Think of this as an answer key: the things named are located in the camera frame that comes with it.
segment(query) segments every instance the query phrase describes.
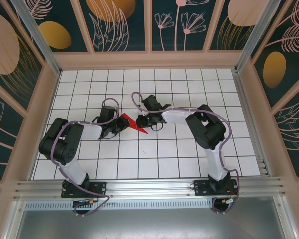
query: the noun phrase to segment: gray floor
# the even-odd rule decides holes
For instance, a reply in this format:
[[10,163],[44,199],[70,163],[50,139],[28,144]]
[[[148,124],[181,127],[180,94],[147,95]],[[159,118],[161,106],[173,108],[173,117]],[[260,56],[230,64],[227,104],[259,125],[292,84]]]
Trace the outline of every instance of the gray floor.
[[227,215],[205,209],[24,213],[18,239],[283,239],[271,198],[243,198]]

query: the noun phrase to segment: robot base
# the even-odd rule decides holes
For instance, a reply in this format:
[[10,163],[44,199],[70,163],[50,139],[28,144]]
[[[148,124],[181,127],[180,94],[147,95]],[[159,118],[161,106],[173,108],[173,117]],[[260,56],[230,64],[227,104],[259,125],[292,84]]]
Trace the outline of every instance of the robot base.
[[[95,192],[105,195],[106,192],[106,182],[90,182],[87,190],[90,192]],[[93,195],[83,192],[72,183],[64,180],[62,183],[62,193],[61,198],[92,198]]]
[[226,187],[215,192],[210,187],[210,181],[206,180],[195,180],[194,186],[192,189],[195,190],[195,196],[230,196],[230,191],[228,190],[229,187],[235,194],[237,194],[237,181],[235,179],[229,179],[226,183]]

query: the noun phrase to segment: yellow circle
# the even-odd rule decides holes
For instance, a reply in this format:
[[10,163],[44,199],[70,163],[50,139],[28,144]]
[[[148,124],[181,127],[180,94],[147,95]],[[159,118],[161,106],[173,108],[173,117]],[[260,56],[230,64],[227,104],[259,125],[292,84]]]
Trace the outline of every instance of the yellow circle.
[[120,19],[115,13],[112,2],[114,3],[117,11],[119,9],[123,12],[125,18],[129,18],[135,9],[135,0],[86,0],[91,12],[99,19],[107,22],[117,22]]
[[270,87],[276,87],[283,79],[286,71],[286,59],[280,52],[269,54],[264,64],[264,81]]
[[0,74],[15,70],[20,58],[18,35],[11,24],[0,15]]
[[54,21],[45,21],[40,24],[39,28],[49,46],[56,49],[65,49],[71,45],[71,36],[61,24]]
[[268,0],[231,0],[228,18],[236,26],[253,26],[257,23]]

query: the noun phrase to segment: purple cable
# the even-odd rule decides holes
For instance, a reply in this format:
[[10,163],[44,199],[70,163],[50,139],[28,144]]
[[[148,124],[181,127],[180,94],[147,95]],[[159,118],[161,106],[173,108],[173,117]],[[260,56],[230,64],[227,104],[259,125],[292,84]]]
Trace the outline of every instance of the purple cable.
[[73,180],[70,179],[70,178],[66,175],[66,173],[63,171],[63,169],[60,167],[60,164],[54,160],[53,155],[54,155],[54,151],[55,151],[56,144],[57,144],[57,142],[58,142],[58,140],[59,140],[61,134],[64,132],[64,130],[65,130],[69,125],[71,125],[71,124],[75,124],[75,123],[79,123],[79,124],[92,124],[92,125],[105,125],[105,124],[108,124],[108,123],[112,122],[113,120],[115,120],[115,119],[119,116],[120,105],[119,105],[118,101],[115,100],[114,98],[106,98],[106,99],[104,99],[104,100],[102,101],[102,106],[105,104],[105,101],[106,101],[106,100],[113,100],[113,101],[116,103],[116,105],[117,105],[116,115],[115,115],[111,120],[109,120],[109,121],[107,121],[107,122],[105,122],[105,123],[93,123],[93,122],[86,122],[86,121],[71,121],[71,122],[68,122],[68,123],[61,129],[61,131],[59,132],[59,134],[57,135],[57,137],[56,137],[56,139],[55,139],[55,141],[54,141],[54,143],[53,143],[52,149],[51,149],[51,155],[50,155],[50,157],[51,157],[51,161],[52,161],[52,163],[54,163],[54,164],[58,167],[58,169],[60,170],[61,174],[66,178],[67,181],[69,181],[70,183],[72,183],[75,187],[77,187],[78,189],[82,190],[83,192],[92,194],[92,195],[97,196],[97,197],[106,197],[106,198],[107,198],[107,199],[106,199],[104,202],[102,202],[98,207],[96,207],[96,208],[93,209],[93,210],[88,211],[88,212],[85,213],[85,214],[78,214],[78,213],[76,212],[76,209],[77,209],[79,206],[83,205],[83,204],[78,204],[78,205],[74,208],[74,212],[75,212],[75,214],[76,214],[77,216],[80,216],[80,217],[88,216],[88,215],[91,215],[92,213],[96,212],[101,206],[103,206],[103,205],[110,199],[110,197],[107,196],[107,195],[103,195],[103,194],[99,194],[99,193],[94,193],[94,192],[88,191],[88,190],[86,190],[86,189],[80,187],[80,186],[79,186],[78,184],[76,184],[75,182],[73,182]]
[[[213,116],[216,116],[218,118],[220,118],[221,120],[223,120],[225,122],[225,124],[227,124],[228,128],[229,128],[229,134],[227,136],[227,138],[225,138],[225,140],[221,143],[221,145],[219,146],[219,160],[220,160],[220,163],[221,163],[221,166],[223,167],[223,169],[225,169],[225,171],[227,172],[236,172],[237,174],[237,197],[239,196],[239,174],[238,174],[238,171],[237,169],[227,169],[224,165],[224,161],[223,161],[223,158],[222,158],[222,148],[223,146],[225,145],[225,143],[230,139],[231,135],[232,135],[232,130],[231,130],[231,126],[229,125],[229,122],[227,120],[225,120],[222,116],[220,116],[219,114],[216,114],[212,111],[206,111],[206,110],[199,110],[199,109],[186,109],[186,108],[180,108],[180,107],[172,107],[172,108],[167,108],[165,110],[159,110],[159,111],[149,111],[147,109],[143,109],[141,108],[134,100],[134,97],[133,95],[138,95],[141,99],[141,101],[143,100],[141,94],[139,92],[133,92],[131,97],[132,97],[132,101],[133,101],[133,104],[140,110],[140,111],[144,111],[144,112],[147,112],[147,113],[162,113],[162,112],[166,112],[166,111],[171,111],[171,110],[181,110],[181,111],[187,111],[187,112],[201,112],[201,113],[208,113],[208,114],[211,114]],[[226,212],[222,212],[221,210],[217,209],[214,207],[215,205],[215,201],[216,201],[217,197],[215,197],[213,199],[213,202],[212,202],[212,210],[216,213],[227,213],[229,212],[230,210],[233,209],[233,206],[234,206],[234,203],[233,205],[226,211]]]

